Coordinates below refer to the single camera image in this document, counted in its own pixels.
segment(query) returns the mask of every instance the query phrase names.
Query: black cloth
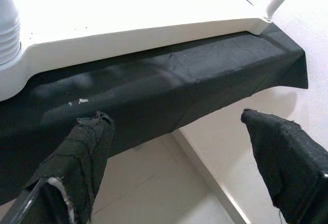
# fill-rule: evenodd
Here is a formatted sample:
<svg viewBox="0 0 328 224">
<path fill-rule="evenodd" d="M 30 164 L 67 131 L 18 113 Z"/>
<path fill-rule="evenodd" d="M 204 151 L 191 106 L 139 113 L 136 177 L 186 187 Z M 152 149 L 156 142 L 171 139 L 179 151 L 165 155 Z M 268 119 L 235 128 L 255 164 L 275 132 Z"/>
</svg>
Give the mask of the black cloth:
<svg viewBox="0 0 328 224">
<path fill-rule="evenodd" d="M 76 117 L 111 115 L 112 156 L 274 86 L 308 87 L 304 51 L 275 25 L 40 73 L 0 102 L 0 204 Z"/>
<path fill-rule="evenodd" d="M 77 122 L 63 143 L 40 164 L 25 187 L 31 187 L 41 178 L 59 179 L 73 203 L 75 221 L 87 223 L 115 138 L 115 125 L 101 112 L 94 118 L 82 118 Z"/>
<path fill-rule="evenodd" d="M 244 110 L 242 122 L 273 205 L 288 223 L 328 223 L 328 152 L 293 121 Z"/>
</svg>

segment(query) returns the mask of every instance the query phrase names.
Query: white plastic machine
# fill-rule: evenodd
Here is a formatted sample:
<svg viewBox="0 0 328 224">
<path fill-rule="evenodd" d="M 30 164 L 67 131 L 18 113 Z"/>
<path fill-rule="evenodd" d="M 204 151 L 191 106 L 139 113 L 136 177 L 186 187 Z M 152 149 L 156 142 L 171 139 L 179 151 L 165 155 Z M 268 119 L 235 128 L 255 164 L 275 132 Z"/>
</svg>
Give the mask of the white plastic machine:
<svg viewBox="0 0 328 224">
<path fill-rule="evenodd" d="M 36 73 L 234 32 L 260 34 L 283 1 L 0 0 L 0 101 Z"/>
</svg>

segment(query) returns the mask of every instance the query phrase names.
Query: white wall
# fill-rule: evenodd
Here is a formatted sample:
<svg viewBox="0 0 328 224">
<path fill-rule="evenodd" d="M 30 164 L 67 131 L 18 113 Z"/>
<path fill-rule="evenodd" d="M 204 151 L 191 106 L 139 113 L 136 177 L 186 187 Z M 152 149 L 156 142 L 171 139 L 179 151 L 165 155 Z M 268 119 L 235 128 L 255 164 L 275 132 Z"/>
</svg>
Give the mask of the white wall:
<svg viewBox="0 0 328 224">
<path fill-rule="evenodd" d="M 310 87 L 301 90 L 276 87 L 203 117 L 182 128 L 183 133 L 214 177 L 222 182 L 253 224 L 277 224 L 258 173 L 245 125 L 244 108 L 294 120 L 328 149 L 328 0 L 286 0 L 273 21 L 298 43 L 307 55 Z"/>
</svg>

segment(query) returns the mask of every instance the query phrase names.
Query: white floor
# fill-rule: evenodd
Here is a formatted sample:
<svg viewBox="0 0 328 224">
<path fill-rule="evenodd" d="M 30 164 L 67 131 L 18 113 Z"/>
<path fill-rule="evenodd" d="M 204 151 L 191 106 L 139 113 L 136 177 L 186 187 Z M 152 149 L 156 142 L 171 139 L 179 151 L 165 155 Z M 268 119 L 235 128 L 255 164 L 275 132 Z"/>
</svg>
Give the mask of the white floor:
<svg viewBox="0 0 328 224">
<path fill-rule="evenodd" d="M 92 222 L 233 224 L 171 134 L 108 160 Z"/>
</svg>

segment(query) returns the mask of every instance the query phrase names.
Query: white paint chip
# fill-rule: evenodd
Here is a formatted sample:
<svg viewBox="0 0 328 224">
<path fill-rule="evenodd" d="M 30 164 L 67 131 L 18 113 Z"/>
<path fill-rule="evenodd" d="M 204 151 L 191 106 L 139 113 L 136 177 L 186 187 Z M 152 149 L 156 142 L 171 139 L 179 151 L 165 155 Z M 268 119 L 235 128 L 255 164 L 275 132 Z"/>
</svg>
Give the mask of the white paint chip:
<svg viewBox="0 0 328 224">
<path fill-rule="evenodd" d="M 89 102 L 89 100 L 88 100 L 88 99 L 83 99 L 83 98 L 80 98 L 80 99 L 78 100 L 78 104 L 86 103 L 86 102 Z"/>
</svg>

